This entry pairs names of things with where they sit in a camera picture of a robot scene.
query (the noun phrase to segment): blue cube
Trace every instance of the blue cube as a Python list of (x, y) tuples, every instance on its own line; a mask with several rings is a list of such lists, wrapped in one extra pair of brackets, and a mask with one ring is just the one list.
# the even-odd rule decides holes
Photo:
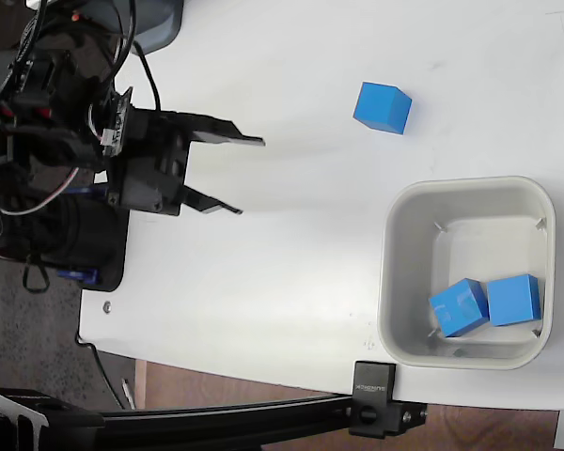
[(489, 282), (487, 294), (493, 326), (541, 319), (539, 282), (530, 274)]
[(411, 106), (397, 87), (363, 83), (353, 117), (371, 129), (403, 134)]
[(489, 320), (487, 297), (480, 282), (463, 279), (431, 297), (431, 306), (445, 336), (460, 336)]

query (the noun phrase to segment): plastic container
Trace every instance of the plastic container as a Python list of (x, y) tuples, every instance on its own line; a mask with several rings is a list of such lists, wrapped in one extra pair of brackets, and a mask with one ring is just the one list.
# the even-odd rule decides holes
[[(513, 369), (533, 360), (552, 327), (556, 213), (531, 179), (428, 181), (405, 189), (384, 230), (380, 338), (398, 362)], [(463, 278), (539, 279), (541, 320), (460, 337), (441, 333), (429, 297)]]

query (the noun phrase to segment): blue component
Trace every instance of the blue component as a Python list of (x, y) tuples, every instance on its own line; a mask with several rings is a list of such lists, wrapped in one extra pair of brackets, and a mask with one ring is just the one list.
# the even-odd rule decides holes
[(107, 191), (108, 191), (107, 183), (96, 183), (90, 186), (67, 188), (64, 194), (88, 194), (88, 195), (106, 197)]
[(397, 87), (363, 83), (353, 117), (371, 129), (403, 134), (411, 106)]
[(476, 280), (463, 279), (431, 297), (431, 306), (445, 336), (460, 336), (489, 320), (487, 297)]
[(87, 285), (98, 284), (98, 270), (87, 271), (57, 271), (56, 275), (63, 279), (77, 280)]
[(493, 326), (541, 319), (539, 282), (532, 275), (489, 282), (487, 293)]

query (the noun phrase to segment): white table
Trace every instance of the white table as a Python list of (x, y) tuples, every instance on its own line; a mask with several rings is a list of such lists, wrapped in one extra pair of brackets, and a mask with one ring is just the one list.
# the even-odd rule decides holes
[[(84, 292), (82, 337), (168, 365), (350, 393), (356, 360), (392, 361), (376, 316), (398, 191), (523, 175), (556, 207), (545, 350), (513, 371), (402, 366), (395, 398), (564, 409), (564, 1), (186, 3), (178, 38), (149, 56), (164, 108), (232, 119), (267, 147), (194, 145), (188, 184), (245, 214), (134, 212), (123, 282)], [(352, 119), (363, 81), (413, 98), (404, 136)], [(117, 84), (153, 105), (136, 57)]]

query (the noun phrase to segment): robotic arm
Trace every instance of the robotic arm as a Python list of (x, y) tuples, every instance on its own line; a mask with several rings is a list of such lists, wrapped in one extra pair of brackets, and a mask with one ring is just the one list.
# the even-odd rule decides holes
[[(126, 35), (123, 26), (117, 33), (77, 13), (85, 3), (42, 0), (19, 49), (0, 52), (0, 258), (26, 263), (23, 284), (31, 292), (48, 288), (45, 268), (84, 288), (115, 289), (123, 274), (129, 210), (179, 215), (185, 204), (205, 213), (242, 213), (185, 185), (190, 144), (264, 145), (230, 121), (161, 111), (134, 41), (134, 0)], [(77, 45), (94, 42), (107, 74), (83, 73), (74, 52), (51, 46), (50, 36), (59, 34)], [(132, 46), (153, 86), (155, 110), (133, 107), (131, 88), (123, 95), (115, 91), (113, 79)], [(70, 174), (44, 193), (29, 185), (34, 160), (70, 167)], [(106, 171), (108, 183), (70, 189), (80, 168)], [(33, 266), (44, 287), (27, 285)]]

